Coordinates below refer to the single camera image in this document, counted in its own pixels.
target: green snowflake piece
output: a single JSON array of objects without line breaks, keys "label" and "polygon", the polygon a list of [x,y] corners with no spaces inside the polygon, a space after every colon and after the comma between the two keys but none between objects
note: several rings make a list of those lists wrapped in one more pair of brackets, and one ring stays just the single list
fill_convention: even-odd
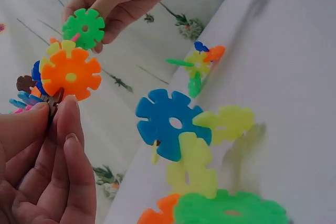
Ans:
[{"label": "green snowflake piece", "polygon": [[186,67],[193,67],[195,65],[193,63],[189,63],[189,62],[185,62],[184,60],[177,60],[177,59],[166,59],[166,62],[168,62],[169,64],[175,64],[178,66],[186,66]]},{"label": "green snowflake piece", "polygon": [[191,98],[195,98],[202,90],[202,81],[200,72],[196,72],[194,78],[190,78],[190,82],[188,84],[189,95]]},{"label": "green snowflake piece", "polygon": [[84,50],[94,48],[97,42],[103,40],[105,22],[99,13],[94,9],[79,9],[74,16],[70,16],[64,23],[62,31],[64,40],[71,40],[77,33],[80,33],[76,41],[76,47]]},{"label": "green snowflake piece", "polygon": [[288,224],[286,211],[276,202],[239,191],[218,190],[214,199],[199,194],[182,196],[174,208],[176,224]]}]

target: orange snowflake piece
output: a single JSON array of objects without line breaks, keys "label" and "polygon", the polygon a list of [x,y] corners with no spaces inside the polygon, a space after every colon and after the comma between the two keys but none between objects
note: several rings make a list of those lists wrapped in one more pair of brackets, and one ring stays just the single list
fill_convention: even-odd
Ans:
[{"label": "orange snowflake piece", "polygon": [[225,53],[225,47],[223,46],[217,46],[210,48],[209,52],[206,52],[206,57],[204,58],[204,62],[209,62],[213,60],[220,60],[220,58],[224,55]]},{"label": "orange snowflake piece", "polygon": [[96,58],[86,62],[89,53],[81,48],[74,48],[71,51],[71,58],[67,58],[64,49],[50,57],[50,62],[45,64],[41,71],[43,88],[49,95],[53,95],[59,88],[64,88],[64,97],[73,94],[78,101],[90,97],[88,88],[97,90],[101,83],[101,67]]},{"label": "orange snowflake piece", "polygon": [[155,212],[148,208],[142,213],[138,224],[172,224],[174,222],[174,206],[177,205],[180,196],[179,194],[172,194],[160,199],[157,203],[161,212]]},{"label": "orange snowflake piece", "polygon": [[33,87],[32,91],[31,91],[31,94],[40,98],[41,97],[41,92],[38,90],[38,88],[35,86]]},{"label": "orange snowflake piece", "polygon": [[53,44],[53,43],[55,43],[55,42],[58,43],[59,48],[62,48],[61,42],[59,42],[59,40],[55,39],[54,37],[51,37],[51,38],[50,38],[50,44]]}]

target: blue snowflake piece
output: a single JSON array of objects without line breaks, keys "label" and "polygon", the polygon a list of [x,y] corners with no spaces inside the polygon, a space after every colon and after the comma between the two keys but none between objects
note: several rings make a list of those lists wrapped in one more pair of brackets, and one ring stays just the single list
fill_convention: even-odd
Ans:
[{"label": "blue snowflake piece", "polygon": [[20,91],[19,94],[17,95],[23,102],[25,102],[28,105],[34,106],[38,102],[43,102],[42,99],[32,95],[28,94],[25,91]]},{"label": "blue snowflake piece", "polygon": [[195,49],[199,52],[209,52],[209,49],[203,45],[202,42],[200,41],[195,41],[194,42]]},{"label": "blue snowflake piece", "polygon": [[[181,159],[179,135],[183,132],[194,132],[210,145],[211,130],[205,127],[193,125],[192,119],[203,110],[199,106],[189,108],[190,98],[180,92],[174,91],[172,98],[168,97],[167,90],[156,89],[148,94],[149,99],[142,98],[136,109],[136,116],[148,121],[141,120],[138,123],[138,130],[149,145],[155,140],[160,141],[157,153],[171,161]],[[176,118],[182,123],[182,128],[177,129],[170,124],[170,119]]]},{"label": "blue snowflake piece", "polygon": [[26,103],[24,103],[24,102],[20,102],[20,101],[16,101],[15,99],[10,99],[9,100],[9,103],[10,104],[12,104],[12,105],[14,105],[15,107],[17,107],[17,108],[21,108],[21,109],[25,109],[26,108],[26,106],[27,106],[27,104]]},{"label": "blue snowflake piece", "polygon": [[40,67],[40,61],[38,60],[34,63],[34,67],[31,70],[32,80],[37,81],[36,87],[41,92],[41,94],[48,95],[47,92],[43,88],[43,84],[42,84],[42,81],[41,81],[41,73],[39,71],[39,67]]}]

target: fingernail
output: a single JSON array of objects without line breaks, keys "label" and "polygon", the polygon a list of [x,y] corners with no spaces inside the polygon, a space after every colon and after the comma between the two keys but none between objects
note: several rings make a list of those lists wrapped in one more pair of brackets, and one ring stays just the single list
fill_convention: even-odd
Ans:
[{"label": "fingernail", "polygon": [[46,106],[45,102],[36,103],[30,110],[40,110]]},{"label": "fingernail", "polygon": [[70,133],[69,135],[67,135],[67,136],[65,137],[65,141],[66,141],[66,140],[69,140],[70,138],[74,138],[77,142],[79,142],[79,141],[78,141],[78,138],[77,138],[77,136],[76,136],[75,133]]}]

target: light blue snowflake piece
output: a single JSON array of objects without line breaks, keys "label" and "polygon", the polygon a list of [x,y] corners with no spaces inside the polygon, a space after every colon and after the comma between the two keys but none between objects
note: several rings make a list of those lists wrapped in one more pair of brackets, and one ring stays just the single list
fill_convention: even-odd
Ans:
[{"label": "light blue snowflake piece", "polygon": [[9,103],[10,104],[12,104],[12,105],[14,105],[15,107],[17,107],[17,108],[21,108],[21,109],[25,109],[26,108],[26,106],[27,106],[27,104],[26,103],[24,103],[24,102],[20,102],[20,101],[16,101],[15,99],[10,99],[9,100]]},{"label": "light blue snowflake piece", "polygon": [[28,94],[25,91],[19,91],[19,94],[17,95],[23,102],[25,102],[28,105],[34,106],[38,102],[43,102],[42,99],[32,95]]},{"label": "light blue snowflake piece", "polygon": [[[211,130],[205,127],[196,126],[192,119],[203,110],[199,106],[190,108],[190,98],[180,92],[174,91],[172,98],[168,97],[165,89],[156,89],[148,94],[148,98],[143,97],[136,109],[136,116],[148,121],[141,120],[138,123],[138,130],[149,145],[153,145],[155,140],[160,141],[157,153],[171,161],[181,159],[179,135],[183,132],[194,132],[197,137],[203,138],[205,142],[211,143]],[[170,124],[170,119],[178,119],[182,127],[180,129]]]}]

